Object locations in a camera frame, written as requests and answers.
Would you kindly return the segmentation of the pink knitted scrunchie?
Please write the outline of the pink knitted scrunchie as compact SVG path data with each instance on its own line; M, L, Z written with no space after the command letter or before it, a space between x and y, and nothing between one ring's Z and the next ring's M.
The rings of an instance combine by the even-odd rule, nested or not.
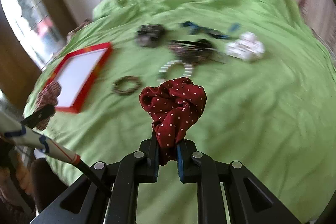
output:
M58 96L60 95L62 90L61 85L56 82L52 81L49 83L41 92L39 92L37 101L35 104L35 112L39 111L46 105L52 105L55 107L58 104ZM46 119L40 121L37 125L36 128L38 130L45 130L51 117L55 114L55 110L53 110L52 114L48 116Z

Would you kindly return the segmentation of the red polka dot scrunchie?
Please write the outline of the red polka dot scrunchie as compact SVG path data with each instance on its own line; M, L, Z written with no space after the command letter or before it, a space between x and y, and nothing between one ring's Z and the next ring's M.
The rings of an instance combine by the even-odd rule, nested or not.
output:
M177 144L202 116L206 100L204 88L186 77L146 87L140 93L139 102L153 120L151 126L161 149L159 165L177 159Z

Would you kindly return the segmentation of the white patterned scrunchie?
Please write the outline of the white patterned scrunchie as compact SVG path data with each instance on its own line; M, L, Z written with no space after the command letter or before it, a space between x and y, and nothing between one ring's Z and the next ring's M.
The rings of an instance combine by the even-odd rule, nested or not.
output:
M225 54L245 62L252 62L263 58L265 46L258 41L254 33L245 32L234 42L226 44Z

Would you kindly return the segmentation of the grey black furry scrunchie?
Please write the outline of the grey black furry scrunchie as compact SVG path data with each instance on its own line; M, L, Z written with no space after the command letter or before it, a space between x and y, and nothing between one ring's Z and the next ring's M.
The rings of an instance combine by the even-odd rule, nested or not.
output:
M135 37L135 42L140 47L156 48L166 30L161 24L145 24L140 26Z

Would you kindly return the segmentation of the red framed white tray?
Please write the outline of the red framed white tray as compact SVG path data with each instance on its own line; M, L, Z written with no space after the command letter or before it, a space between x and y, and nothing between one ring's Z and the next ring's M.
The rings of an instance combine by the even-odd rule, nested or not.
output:
M110 42L85 47L65 55L45 85L61 86L57 111L79 113L84 101L113 51Z

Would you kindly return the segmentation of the window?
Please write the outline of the window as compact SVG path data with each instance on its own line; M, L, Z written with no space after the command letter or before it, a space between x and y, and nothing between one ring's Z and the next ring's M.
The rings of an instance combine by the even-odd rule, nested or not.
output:
M1 0L1 5L19 43L44 70L66 45L45 4L42 0Z

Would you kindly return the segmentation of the green bed sheet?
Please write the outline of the green bed sheet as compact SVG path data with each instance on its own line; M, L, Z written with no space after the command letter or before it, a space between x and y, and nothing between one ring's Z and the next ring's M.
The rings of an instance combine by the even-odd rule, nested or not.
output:
M191 79L207 102L187 138L214 160L242 162L301 222L317 219L335 191L335 67L295 0L102 0L92 23L42 72L24 114L67 53L111 42L81 112L56 113L45 135L88 165L120 161L150 137L151 118L138 93L118 96L113 83L138 76L157 86L160 67L174 59L165 46L139 47L135 34L162 24L167 40L196 40L181 27L186 21L223 33L237 23L236 35L252 32L266 49L253 63L229 58L195 68Z

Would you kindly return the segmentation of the striped pink blanket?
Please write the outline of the striped pink blanket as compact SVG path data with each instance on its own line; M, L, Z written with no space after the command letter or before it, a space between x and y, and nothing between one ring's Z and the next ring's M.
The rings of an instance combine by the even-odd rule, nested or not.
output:
M298 0L306 24L318 39L335 49L335 3L333 0Z

